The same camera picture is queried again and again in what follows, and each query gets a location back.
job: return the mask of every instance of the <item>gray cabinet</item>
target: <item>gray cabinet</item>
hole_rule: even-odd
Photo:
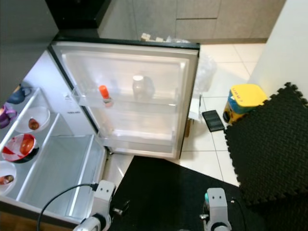
[[[214,39],[249,38],[260,0],[221,0]]]
[[[268,38],[286,0],[259,0],[260,7],[251,38]]]
[[[0,105],[58,33],[44,0],[0,2]]]
[[[137,38],[142,33],[153,37],[175,37],[177,0],[133,0]]]
[[[105,39],[137,39],[133,0],[112,0],[98,34]]]
[[[236,42],[268,38],[286,0],[112,0],[101,38]]]
[[[185,19],[177,20],[176,37],[180,39],[211,39],[216,19]]]
[[[178,0],[177,19],[217,18],[220,0]]]

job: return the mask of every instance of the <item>red bowl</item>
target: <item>red bowl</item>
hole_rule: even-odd
[[[35,137],[31,134],[20,134],[11,138],[2,150],[6,161],[24,163],[31,160],[39,151]]]

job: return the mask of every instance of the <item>interlocking foam tile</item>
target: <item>interlocking foam tile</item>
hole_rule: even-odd
[[[248,205],[308,192],[308,102],[285,86],[225,130]]]
[[[308,231],[308,193],[262,203],[254,209],[262,214],[269,231]]]

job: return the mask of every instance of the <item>floor tile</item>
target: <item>floor tile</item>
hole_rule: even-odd
[[[225,139],[225,133],[223,131],[213,131],[212,136],[216,151],[228,150]]]
[[[249,78],[243,63],[218,63],[212,84],[203,97],[227,97],[233,85],[246,83]]]
[[[232,165],[232,160],[229,156],[229,152],[228,151],[217,151],[217,157],[218,157],[223,181],[229,184],[239,186],[239,182],[236,179],[237,175],[234,172],[234,167]]]
[[[201,45],[201,52],[210,55],[217,63],[241,62],[232,44]]]
[[[249,72],[250,76],[252,74],[252,72],[254,71],[255,67],[256,67],[257,62],[246,62],[244,63],[247,71]]]
[[[182,151],[214,151],[214,142],[206,124],[194,121],[189,137],[184,138]]]
[[[258,62],[264,46],[265,43],[234,44],[234,47],[243,62]]]
[[[203,173],[210,177],[222,180],[216,152],[182,152],[179,160],[173,163],[194,171]]]
[[[124,155],[124,154],[109,155],[108,160],[106,161],[102,179],[113,182],[114,184],[116,184],[116,187],[118,188],[133,157],[134,157],[133,155]]]
[[[222,114],[228,100],[227,97],[203,98],[207,111],[216,110],[222,123],[227,127],[227,123],[223,120]]]

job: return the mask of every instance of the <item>refrigerator door shelf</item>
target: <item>refrigerator door shelf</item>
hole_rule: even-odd
[[[98,137],[104,146],[111,147],[114,152],[117,150],[116,153],[173,158],[172,153],[175,143],[173,133],[170,135],[153,134],[148,136],[147,134],[136,134],[135,136],[123,134],[125,134],[123,131],[119,131],[118,135],[112,134],[109,136],[103,136],[99,133]]]
[[[98,90],[91,90],[85,93],[75,87],[72,91],[72,97],[80,106],[101,108],[108,111],[134,111],[148,113],[175,113],[177,102],[171,98],[152,98],[135,99],[133,95],[116,94],[109,92],[112,99],[112,106],[108,107],[103,101]]]

